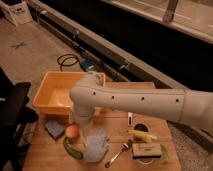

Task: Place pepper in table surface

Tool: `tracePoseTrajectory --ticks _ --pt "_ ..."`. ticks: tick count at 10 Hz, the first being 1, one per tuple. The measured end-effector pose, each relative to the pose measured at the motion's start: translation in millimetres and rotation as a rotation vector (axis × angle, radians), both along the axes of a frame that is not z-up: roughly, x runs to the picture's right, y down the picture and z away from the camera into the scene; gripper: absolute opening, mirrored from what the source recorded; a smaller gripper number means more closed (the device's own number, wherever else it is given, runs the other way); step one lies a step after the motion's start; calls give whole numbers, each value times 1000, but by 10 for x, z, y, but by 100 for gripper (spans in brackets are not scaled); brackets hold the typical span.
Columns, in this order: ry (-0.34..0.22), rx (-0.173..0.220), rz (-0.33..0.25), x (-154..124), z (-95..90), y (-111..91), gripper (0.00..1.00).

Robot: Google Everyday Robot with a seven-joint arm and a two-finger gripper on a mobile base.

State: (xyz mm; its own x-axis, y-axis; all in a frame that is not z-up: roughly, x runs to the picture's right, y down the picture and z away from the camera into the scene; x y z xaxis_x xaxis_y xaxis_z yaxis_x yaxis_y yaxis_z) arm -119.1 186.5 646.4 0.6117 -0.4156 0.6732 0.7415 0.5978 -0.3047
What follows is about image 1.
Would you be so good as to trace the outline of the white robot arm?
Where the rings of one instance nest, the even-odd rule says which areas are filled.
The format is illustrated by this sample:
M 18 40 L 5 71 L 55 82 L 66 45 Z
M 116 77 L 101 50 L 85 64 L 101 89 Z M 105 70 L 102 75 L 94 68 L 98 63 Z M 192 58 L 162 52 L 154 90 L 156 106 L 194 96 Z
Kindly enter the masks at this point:
M 70 99 L 79 125 L 90 123 L 95 108 L 103 107 L 182 123 L 213 135 L 213 92 L 108 88 L 100 85 L 96 72 L 88 72 L 71 88 Z

